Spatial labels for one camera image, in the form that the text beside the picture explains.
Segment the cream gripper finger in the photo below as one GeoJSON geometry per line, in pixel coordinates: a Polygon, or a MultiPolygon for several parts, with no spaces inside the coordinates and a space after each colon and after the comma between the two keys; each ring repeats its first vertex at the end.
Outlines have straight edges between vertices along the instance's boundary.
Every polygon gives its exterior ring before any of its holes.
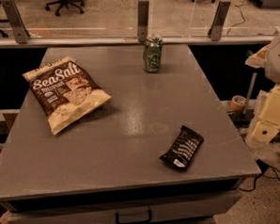
{"type": "Polygon", "coordinates": [[[252,131],[252,138],[260,143],[268,144],[279,133],[278,128],[266,121],[258,121],[252,131]]]}

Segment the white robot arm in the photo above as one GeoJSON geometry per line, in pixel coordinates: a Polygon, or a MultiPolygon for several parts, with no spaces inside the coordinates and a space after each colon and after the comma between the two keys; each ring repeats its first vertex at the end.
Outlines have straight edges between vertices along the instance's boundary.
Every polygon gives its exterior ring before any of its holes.
{"type": "Polygon", "coordinates": [[[267,46],[250,55],[245,64],[264,69],[265,77],[275,83],[267,93],[266,102],[251,134],[255,141],[270,143],[280,132],[280,30],[267,46]]]}

